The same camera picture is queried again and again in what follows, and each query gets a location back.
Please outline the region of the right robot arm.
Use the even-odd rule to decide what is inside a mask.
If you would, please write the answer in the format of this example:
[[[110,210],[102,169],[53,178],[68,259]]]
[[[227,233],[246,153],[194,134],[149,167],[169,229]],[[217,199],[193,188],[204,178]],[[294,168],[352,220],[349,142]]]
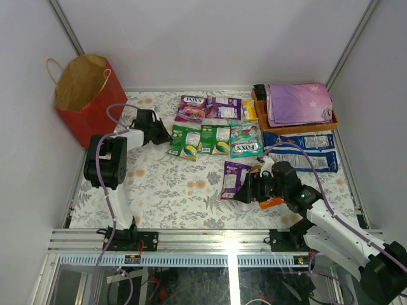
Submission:
[[[282,199],[301,216],[289,229],[289,245],[329,257],[358,280],[375,303],[390,304],[406,290],[402,244],[386,243],[347,220],[324,201],[322,193],[303,184],[289,162],[265,163],[258,173],[247,173],[234,199],[243,203]]]

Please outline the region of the green yellow snack bag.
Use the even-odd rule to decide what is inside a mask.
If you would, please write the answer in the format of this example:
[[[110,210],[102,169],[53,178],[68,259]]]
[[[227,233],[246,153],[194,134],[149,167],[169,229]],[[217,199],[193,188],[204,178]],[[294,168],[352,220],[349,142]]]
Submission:
[[[230,127],[226,125],[202,125],[198,153],[229,155]]]

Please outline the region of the green white snack packet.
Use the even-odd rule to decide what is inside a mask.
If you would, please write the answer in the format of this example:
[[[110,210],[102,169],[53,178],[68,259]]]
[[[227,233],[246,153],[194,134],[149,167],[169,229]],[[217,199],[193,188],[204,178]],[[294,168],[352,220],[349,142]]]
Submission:
[[[263,153],[263,144],[256,124],[230,123],[230,156],[246,158]]]

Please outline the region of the yellow snack packet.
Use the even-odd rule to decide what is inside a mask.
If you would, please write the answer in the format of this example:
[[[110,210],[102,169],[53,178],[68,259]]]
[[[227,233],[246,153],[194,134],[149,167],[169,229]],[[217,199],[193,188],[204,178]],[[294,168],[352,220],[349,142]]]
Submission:
[[[246,100],[242,102],[242,110],[245,121],[257,121],[258,117],[254,108],[253,100]]]

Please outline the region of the purple snack packet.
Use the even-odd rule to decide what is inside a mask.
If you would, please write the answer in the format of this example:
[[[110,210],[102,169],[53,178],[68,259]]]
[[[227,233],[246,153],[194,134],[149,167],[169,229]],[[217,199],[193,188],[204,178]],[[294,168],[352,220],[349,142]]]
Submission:
[[[250,165],[244,165],[231,161],[224,163],[224,179],[221,190],[222,200],[231,200],[242,187],[246,174],[250,171]]]
[[[238,119],[242,116],[242,100],[233,97],[207,98],[205,111],[206,118],[214,119]]]

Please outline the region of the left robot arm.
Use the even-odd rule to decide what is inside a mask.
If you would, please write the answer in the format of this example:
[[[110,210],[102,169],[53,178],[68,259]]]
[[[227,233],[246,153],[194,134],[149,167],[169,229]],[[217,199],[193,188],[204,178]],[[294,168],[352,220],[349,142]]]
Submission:
[[[159,234],[138,230],[123,183],[129,151],[148,143],[160,145],[171,140],[162,119],[152,109],[138,109],[136,118],[123,131],[91,136],[83,175],[92,187],[102,192],[111,215],[112,223],[97,230],[104,236],[104,250],[157,251]]]

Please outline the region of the orange Fox's candy bag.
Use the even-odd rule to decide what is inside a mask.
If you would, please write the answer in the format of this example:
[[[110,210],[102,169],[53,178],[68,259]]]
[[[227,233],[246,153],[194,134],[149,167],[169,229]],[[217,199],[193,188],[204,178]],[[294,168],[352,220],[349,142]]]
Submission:
[[[255,165],[250,169],[250,173],[253,173],[255,176],[260,174],[261,166],[260,165]],[[284,203],[284,200],[282,198],[270,198],[265,201],[259,202],[259,207],[262,210],[265,210],[267,208],[275,207],[277,205],[281,205]]]

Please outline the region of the blue chips bag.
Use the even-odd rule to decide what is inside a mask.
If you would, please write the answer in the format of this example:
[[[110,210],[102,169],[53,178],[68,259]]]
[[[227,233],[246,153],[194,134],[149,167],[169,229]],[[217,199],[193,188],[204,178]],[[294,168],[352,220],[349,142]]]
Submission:
[[[306,152],[316,172],[336,173],[338,171],[338,159],[336,157],[335,143],[332,133],[320,135],[294,135],[286,137],[271,132],[264,132],[263,140],[265,150],[278,142],[285,142],[285,144],[275,146],[268,153],[269,157],[275,162],[287,161],[298,171],[312,171],[305,155],[298,148],[287,144],[287,142],[289,142],[299,146]]]

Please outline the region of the red paper bag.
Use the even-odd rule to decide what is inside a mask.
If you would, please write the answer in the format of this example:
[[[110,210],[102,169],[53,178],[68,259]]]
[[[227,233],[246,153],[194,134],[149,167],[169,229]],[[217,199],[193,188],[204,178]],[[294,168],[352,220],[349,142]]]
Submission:
[[[92,135],[114,131],[127,96],[107,58],[80,55],[65,68],[49,58],[46,69],[55,84],[55,110],[81,147]]]

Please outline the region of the colourful snack packet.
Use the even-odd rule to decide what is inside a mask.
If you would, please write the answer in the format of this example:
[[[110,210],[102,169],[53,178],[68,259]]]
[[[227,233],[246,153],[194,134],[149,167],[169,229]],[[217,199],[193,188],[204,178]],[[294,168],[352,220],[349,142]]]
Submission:
[[[175,121],[201,124],[205,117],[207,98],[182,95]]]

